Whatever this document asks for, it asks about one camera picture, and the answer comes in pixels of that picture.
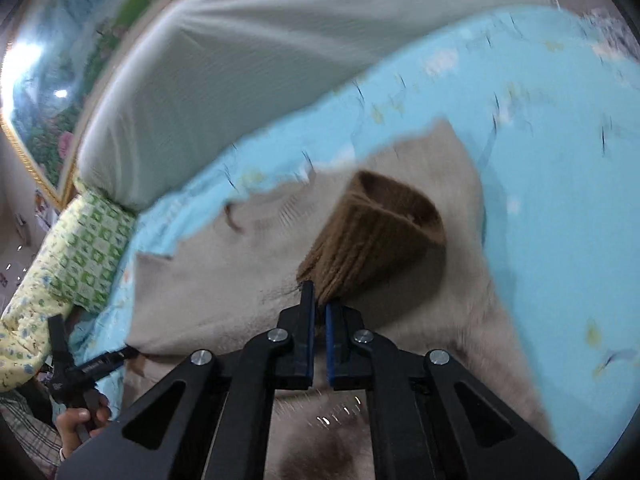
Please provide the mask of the person's left hand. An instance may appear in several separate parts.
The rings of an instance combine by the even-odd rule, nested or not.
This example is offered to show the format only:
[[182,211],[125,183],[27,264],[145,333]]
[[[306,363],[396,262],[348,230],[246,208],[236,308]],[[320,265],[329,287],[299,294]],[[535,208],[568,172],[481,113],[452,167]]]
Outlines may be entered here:
[[89,432],[89,437],[92,438],[102,432],[111,422],[111,417],[110,401],[102,393],[99,394],[99,407],[94,414],[85,408],[68,408],[59,414],[55,421],[55,427],[62,442],[61,460],[69,458],[81,446],[78,434],[80,427],[85,427],[88,422],[94,422],[96,428]]

